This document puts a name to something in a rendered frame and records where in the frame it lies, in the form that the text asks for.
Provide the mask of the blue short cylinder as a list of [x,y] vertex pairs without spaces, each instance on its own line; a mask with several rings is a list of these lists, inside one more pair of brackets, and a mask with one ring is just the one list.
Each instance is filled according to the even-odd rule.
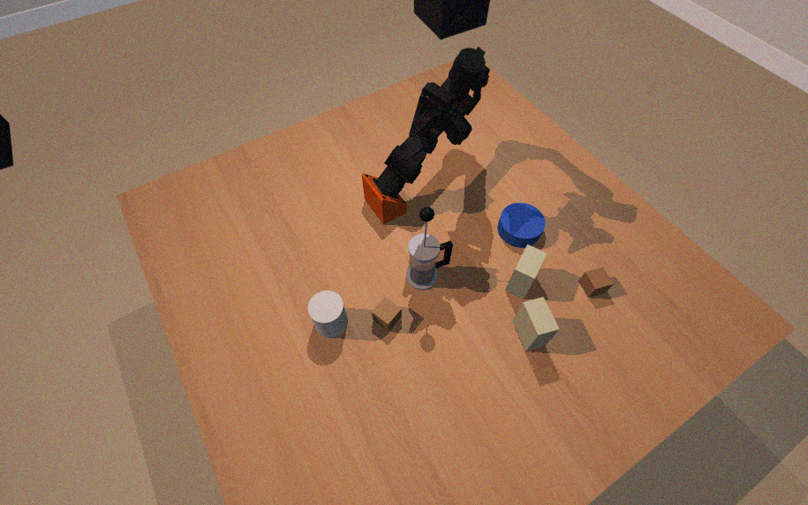
[[498,233],[507,244],[524,248],[534,245],[545,228],[545,218],[538,208],[526,203],[508,205],[497,225]]

